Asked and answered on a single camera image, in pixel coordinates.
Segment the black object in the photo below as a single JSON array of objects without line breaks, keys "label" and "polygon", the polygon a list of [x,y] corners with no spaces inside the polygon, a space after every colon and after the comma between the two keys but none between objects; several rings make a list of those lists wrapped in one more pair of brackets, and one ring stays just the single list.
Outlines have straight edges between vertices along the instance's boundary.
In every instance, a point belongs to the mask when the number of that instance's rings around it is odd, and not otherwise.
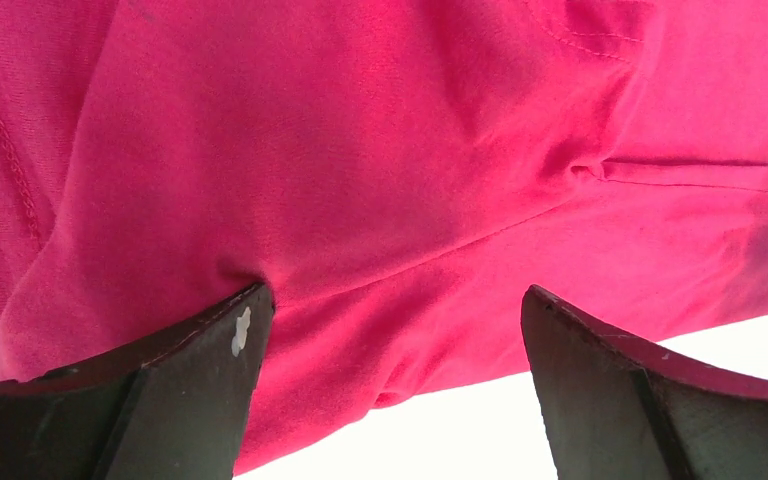
[{"label": "black object", "polygon": [[0,382],[0,479],[231,478],[273,312],[253,286],[97,357]]},{"label": "black object", "polygon": [[539,288],[522,330],[563,480],[768,479],[768,381],[685,357]]}]

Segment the white surface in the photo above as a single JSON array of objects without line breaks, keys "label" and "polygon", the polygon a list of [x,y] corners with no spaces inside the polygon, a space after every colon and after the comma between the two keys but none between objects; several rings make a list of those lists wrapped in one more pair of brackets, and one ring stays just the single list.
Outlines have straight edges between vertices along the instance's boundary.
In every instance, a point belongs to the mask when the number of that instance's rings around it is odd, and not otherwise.
[{"label": "white surface", "polygon": [[[768,317],[662,344],[768,379]],[[530,374],[420,395],[238,477],[356,479],[557,478]]]}]

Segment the white spot on gripper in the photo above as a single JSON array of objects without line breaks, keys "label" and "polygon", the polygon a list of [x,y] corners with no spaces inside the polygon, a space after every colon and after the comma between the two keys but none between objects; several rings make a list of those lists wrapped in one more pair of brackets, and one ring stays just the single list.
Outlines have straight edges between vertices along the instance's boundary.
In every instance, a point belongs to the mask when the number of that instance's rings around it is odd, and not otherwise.
[{"label": "white spot on gripper", "polygon": [[246,307],[243,314],[237,317],[237,333],[234,335],[234,338],[231,339],[231,353],[234,354],[235,357],[246,348],[246,337],[248,337],[250,325],[251,309]]}]

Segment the red fabric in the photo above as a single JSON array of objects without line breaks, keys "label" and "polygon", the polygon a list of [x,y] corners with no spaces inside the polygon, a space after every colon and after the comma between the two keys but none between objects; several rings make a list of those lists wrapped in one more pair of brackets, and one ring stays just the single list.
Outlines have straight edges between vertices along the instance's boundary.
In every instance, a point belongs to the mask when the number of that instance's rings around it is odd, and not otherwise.
[{"label": "red fabric", "polygon": [[532,283],[768,313],[768,2],[0,1],[0,379],[257,279],[237,473],[526,370]]}]

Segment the garment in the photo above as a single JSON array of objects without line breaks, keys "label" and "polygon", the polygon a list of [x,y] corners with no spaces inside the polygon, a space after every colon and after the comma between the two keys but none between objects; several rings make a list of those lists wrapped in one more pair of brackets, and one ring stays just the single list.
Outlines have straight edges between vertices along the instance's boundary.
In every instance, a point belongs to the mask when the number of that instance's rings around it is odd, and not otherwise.
[{"label": "garment", "polygon": [[768,2],[0,1],[0,379],[259,280],[236,473],[527,370],[531,284],[768,313]]}]

